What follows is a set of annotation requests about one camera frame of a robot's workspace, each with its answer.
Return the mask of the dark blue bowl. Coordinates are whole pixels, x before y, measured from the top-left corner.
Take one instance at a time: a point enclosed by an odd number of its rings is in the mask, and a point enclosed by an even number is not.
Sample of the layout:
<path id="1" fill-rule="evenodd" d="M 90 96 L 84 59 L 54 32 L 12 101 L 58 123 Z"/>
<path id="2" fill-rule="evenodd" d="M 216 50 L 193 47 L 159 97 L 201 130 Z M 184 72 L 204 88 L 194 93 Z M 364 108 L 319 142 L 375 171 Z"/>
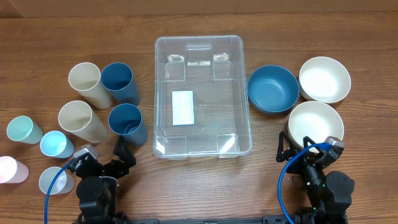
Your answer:
<path id="1" fill-rule="evenodd" d="M 284 113 L 296 104 L 299 96 L 300 87 L 296 77 L 279 65 L 259 67 L 248 81 L 249 101 L 262 113 Z"/>

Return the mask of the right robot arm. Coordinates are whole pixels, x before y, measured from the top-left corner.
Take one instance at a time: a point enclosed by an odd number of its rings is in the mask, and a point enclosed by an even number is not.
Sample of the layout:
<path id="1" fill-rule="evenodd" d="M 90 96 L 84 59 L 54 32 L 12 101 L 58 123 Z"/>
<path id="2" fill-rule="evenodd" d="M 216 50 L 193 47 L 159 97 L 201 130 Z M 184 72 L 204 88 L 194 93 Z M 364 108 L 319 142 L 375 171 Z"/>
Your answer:
<path id="1" fill-rule="evenodd" d="M 347 223 L 346 210 L 352 203 L 354 180 L 340 171 L 323 172 L 342 155 L 343 141 L 328 136 L 324 142 L 316 143 L 305 136 L 303 145 L 303 149 L 296 147 L 284 131 L 279 133 L 276 161 L 287 162 L 277 183 L 277 198 L 283 214 L 289 223 Z M 282 200 L 286 173 L 298 175 L 302 181 L 301 190 L 311 204 L 297 210 L 293 217 Z"/>

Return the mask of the pink small cup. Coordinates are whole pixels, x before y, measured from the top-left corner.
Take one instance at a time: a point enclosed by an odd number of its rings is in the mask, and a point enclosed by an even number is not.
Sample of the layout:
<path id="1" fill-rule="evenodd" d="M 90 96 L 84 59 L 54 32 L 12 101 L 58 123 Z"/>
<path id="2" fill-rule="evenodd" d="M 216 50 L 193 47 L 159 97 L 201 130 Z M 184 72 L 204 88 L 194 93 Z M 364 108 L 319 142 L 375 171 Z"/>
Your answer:
<path id="1" fill-rule="evenodd" d="M 2 184 L 18 184 L 29 176 L 28 167 L 10 156 L 0 157 L 0 173 Z"/>

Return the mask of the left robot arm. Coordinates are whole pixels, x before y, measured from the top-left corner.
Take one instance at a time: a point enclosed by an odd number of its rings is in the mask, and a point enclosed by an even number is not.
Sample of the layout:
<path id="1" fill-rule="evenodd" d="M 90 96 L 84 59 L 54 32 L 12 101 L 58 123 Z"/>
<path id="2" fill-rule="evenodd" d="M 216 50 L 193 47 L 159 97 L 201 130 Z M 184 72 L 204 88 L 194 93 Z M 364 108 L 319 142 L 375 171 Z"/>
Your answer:
<path id="1" fill-rule="evenodd" d="M 85 144 L 74 153 L 68 169 L 81 178 L 76 188 L 81 210 L 78 223 L 130 222 L 124 212 L 117 211 L 118 179 L 129 174 L 129 169 L 136 165 L 136 158 L 122 136 L 113 154 L 118 159 L 102 165 L 98 162 L 98 152 L 91 144 Z"/>

